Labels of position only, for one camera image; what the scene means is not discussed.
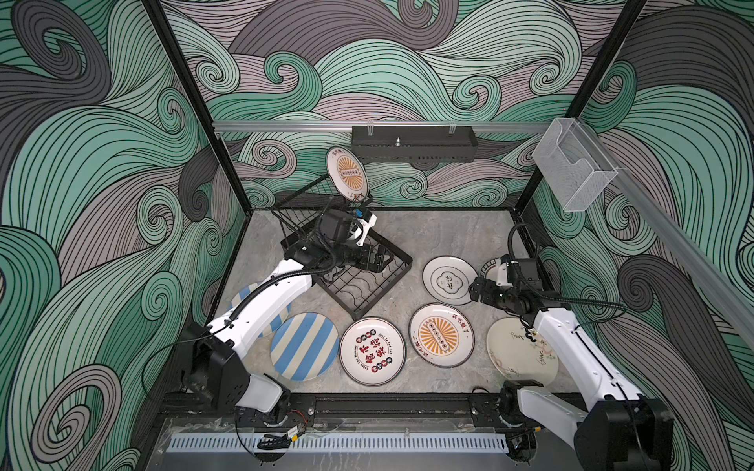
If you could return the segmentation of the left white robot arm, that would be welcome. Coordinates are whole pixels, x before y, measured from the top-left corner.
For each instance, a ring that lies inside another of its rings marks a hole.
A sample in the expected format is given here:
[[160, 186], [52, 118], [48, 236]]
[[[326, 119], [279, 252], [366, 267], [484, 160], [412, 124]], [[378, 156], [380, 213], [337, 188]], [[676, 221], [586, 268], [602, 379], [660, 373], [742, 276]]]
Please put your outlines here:
[[218, 412], [237, 407], [262, 413], [284, 409], [287, 389], [243, 366], [256, 340], [279, 314], [314, 282], [337, 268], [379, 273], [386, 249], [367, 237], [377, 216], [366, 208], [325, 209], [292, 231], [271, 274], [241, 303], [206, 326], [188, 326], [177, 343], [185, 388]]

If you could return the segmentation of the black wire dish rack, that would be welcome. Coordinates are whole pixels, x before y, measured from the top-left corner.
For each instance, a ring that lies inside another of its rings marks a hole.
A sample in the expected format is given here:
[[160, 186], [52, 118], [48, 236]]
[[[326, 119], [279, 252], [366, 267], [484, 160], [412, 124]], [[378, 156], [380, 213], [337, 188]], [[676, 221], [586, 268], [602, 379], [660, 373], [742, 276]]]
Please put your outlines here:
[[326, 175], [276, 197], [284, 255], [315, 270], [313, 282], [357, 321], [412, 268], [412, 257], [375, 231], [371, 197], [351, 201]]

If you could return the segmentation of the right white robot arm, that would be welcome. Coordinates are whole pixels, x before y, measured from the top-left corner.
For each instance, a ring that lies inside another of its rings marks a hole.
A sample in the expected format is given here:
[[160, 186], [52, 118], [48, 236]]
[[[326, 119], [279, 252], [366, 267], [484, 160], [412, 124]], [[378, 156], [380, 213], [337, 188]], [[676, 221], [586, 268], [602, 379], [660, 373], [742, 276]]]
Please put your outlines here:
[[648, 398], [600, 351], [588, 322], [573, 308], [617, 314], [622, 304], [567, 298], [540, 278], [537, 258], [507, 251], [486, 264], [469, 287], [473, 301], [506, 312], [488, 331], [491, 361], [505, 375], [498, 408], [527, 440], [538, 425], [575, 452], [584, 470], [668, 470], [673, 458], [673, 414]]

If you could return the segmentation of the white plate black motif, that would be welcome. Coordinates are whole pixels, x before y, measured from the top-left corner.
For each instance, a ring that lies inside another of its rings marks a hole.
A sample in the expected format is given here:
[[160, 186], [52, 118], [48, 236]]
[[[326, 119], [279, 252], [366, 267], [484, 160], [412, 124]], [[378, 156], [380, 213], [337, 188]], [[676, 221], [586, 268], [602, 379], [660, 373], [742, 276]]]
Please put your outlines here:
[[449, 305], [471, 302], [469, 288], [476, 277], [477, 271], [455, 256], [435, 257], [422, 270], [422, 282], [430, 296]]

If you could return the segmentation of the green red rimmed plate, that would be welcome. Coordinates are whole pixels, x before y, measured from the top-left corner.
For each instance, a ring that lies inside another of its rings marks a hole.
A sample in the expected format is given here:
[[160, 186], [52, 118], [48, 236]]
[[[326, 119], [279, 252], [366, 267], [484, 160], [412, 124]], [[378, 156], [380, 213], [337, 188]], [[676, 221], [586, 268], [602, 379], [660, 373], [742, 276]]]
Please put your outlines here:
[[500, 264], [501, 262], [499, 258], [493, 258], [493, 259], [488, 260], [487, 262], [483, 264], [483, 266], [479, 270], [480, 276], [485, 279], [492, 280], [492, 281], [498, 280], [498, 271], [499, 271]]

